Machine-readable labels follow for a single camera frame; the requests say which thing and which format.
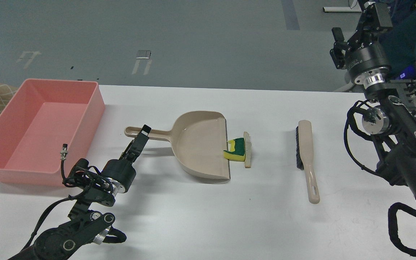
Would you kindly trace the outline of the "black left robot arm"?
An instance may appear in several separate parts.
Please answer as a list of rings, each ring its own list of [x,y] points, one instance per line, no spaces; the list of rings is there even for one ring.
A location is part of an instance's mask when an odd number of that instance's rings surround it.
[[[81,192],[69,195],[48,206],[41,214],[28,242],[22,250],[12,257],[13,260],[67,260],[86,244],[123,243],[127,237],[124,232],[113,227],[116,217],[107,212],[91,210],[93,203],[111,207],[116,195],[126,193],[137,172],[133,163],[141,155],[151,128],[144,125],[137,136],[128,144],[119,158],[109,160],[103,170],[90,165],[85,158],[79,159],[66,174],[64,165],[68,154],[68,145],[63,144],[60,151],[60,170],[62,184],[68,188],[81,188]],[[68,214],[68,221],[58,227],[46,229],[40,235],[38,231],[60,203],[74,201]]]

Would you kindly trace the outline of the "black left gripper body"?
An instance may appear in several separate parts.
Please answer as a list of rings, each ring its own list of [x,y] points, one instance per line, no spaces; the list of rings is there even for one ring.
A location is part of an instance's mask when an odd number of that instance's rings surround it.
[[[104,166],[102,177],[111,183],[114,194],[123,194],[129,190],[137,175],[133,163],[141,155],[143,149],[144,143],[135,139],[129,143],[118,159],[109,160]]]

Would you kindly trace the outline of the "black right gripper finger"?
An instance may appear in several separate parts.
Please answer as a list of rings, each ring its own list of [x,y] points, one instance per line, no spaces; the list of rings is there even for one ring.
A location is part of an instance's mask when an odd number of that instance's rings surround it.
[[[345,37],[342,33],[342,29],[340,27],[333,27],[331,29],[331,31],[332,31],[332,35],[333,35],[333,38],[334,38],[334,44],[333,44],[332,50],[334,52],[348,51],[348,43],[345,41]]]
[[[362,11],[354,33],[355,42],[374,42],[393,29],[386,3],[358,1]]]

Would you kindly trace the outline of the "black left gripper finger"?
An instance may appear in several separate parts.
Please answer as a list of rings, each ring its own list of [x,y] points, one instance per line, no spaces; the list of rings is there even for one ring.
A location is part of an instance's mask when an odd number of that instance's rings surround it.
[[[136,143],[137,145],[146,145],[149,140],[149,133],[151,132],[152,128],[148,125],[144,125],[139,133],[136,136]]]

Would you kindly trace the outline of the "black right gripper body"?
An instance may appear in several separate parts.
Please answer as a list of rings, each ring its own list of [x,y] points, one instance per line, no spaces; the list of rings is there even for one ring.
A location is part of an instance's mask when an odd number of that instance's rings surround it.
[[[383,47],[379,43],[364,45],[356,42],[355,46],[348,41],[347,43],[348,51],[330,50],[336,69],[345,69],[350,81],[355,85],[370,87],[385,83],[386,76],[391,71],[391,64]]]

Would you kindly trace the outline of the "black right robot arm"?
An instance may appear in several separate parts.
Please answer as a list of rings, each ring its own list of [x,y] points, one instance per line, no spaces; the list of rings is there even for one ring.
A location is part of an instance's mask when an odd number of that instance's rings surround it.
[[[416,200],[416,0],[359,0],[360,19],[348,39],[332,28],[337,69],[364,88],[365,101],[347,113],[344,144],[360,168]],[[416,257],[416,210],[388,209],[391,243]]]

